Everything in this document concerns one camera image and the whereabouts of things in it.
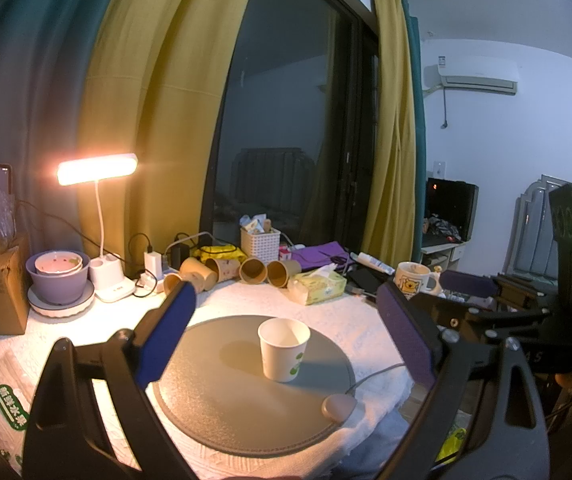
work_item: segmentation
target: desk lamp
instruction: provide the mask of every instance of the desk lamp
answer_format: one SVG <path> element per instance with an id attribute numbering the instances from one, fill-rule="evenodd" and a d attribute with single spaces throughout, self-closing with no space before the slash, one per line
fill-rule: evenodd
<path id="1" fill-rule="evenodd" d="M 124 276 L 122 263 L 113 254 L 104 254 L 104 218 L 99 201 L 99 181 L 104 178 L 130 175 L 137 167 L 134 153 L 121 155 L 94 156 L 62 162 L 57 168 L 60 186 L 70 186 L 81 182 L 95 183 L 95 199 L 99 215 L 101 242 L 99 256 L 90 260 L 90 279 L 95 286 L 95 295 L 105 303 L 113 303 L 130 296 L 135 284 Z"/>

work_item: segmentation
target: green label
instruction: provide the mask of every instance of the green label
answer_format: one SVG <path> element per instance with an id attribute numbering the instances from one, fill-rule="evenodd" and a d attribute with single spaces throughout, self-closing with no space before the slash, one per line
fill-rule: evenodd
<path id="1" fill-rule="evenodd" d="M 8 384 L 0 384 L 0 411 L 6 417 L 8 425 L 17 431 L 24 431 L 28 426 L 28 413 L 13 393 Z"/>

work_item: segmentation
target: white lamp base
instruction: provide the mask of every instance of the white lamp base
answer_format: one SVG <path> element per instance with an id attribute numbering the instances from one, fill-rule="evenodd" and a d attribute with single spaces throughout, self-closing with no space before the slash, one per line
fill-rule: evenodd
<path id="1" fill-rule="evenodd" d="M 135 291 L 135 283 L 124 276 L 121 261 L 112 254 L 90 260 L 89 270 L 95 295 L 105 303 L 114 303 Z"/>

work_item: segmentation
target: white plate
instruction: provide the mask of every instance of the white plate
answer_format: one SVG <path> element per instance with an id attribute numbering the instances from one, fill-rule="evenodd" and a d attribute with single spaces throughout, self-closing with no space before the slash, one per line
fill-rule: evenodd
<path id="1" fill-rule="evenodd" d="M 72 251 L 51 251 L 35 260 L 35 269 L 48 276 L 63 276 L 80 269 L 82 257 Z"/>
<path id="2" fill-rule="evenodd" d="M 66 305 L 53 305 L 46 303 L 34 293 L 32 288 L 28 289 L 28 302 L 31 304 L 32 309 L 38 314 L 46 317 L 68 317 L 79 314 L 85 311 L 95 298 L 95 287 L 93 283 L 87 281 L 84 286 L 84 291 L 77 301 Z"/>

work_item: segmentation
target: lamp light bar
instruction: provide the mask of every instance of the lamp light bar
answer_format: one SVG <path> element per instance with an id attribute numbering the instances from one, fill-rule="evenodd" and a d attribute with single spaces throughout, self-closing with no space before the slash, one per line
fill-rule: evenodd
<path id="1" fill-rule="evenodd" d="M 60 186 L 70 186 L 80 182 L 130 175 L 136 167 L 137 155 L 134 153 L 78 158 L 58 165 L 57 180 Z"/>

